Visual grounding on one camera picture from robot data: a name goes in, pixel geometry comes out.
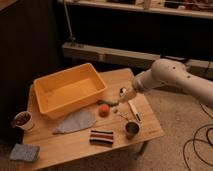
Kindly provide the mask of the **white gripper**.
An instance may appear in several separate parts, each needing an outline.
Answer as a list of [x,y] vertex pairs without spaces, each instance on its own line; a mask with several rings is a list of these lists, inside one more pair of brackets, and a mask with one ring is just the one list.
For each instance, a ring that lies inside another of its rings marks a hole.
[[144,93],[146,91],[146,89],[144,88],[144,86],[141,83],[139,78],[134,78],[132,80],[132,88],[133,88],[134,91],[133,90],[126,90],[126,89],[122,89],[120,91],[120,99],[119,99],[120,103],[124,103],[126,101],[129,101],[129,100],[135,98],[137,93]]

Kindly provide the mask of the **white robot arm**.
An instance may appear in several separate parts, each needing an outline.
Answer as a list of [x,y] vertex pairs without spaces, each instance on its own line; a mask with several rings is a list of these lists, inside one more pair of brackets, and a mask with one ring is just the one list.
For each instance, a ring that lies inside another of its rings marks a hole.
[[185,90],[213,109],[213,81],[190,74],[186,66],[178,61],[169,59],[154,61],[148,70],[133,78],[131,85],[132,87],[120,97],[121,103],[135,98],[138,93],[171,85]]

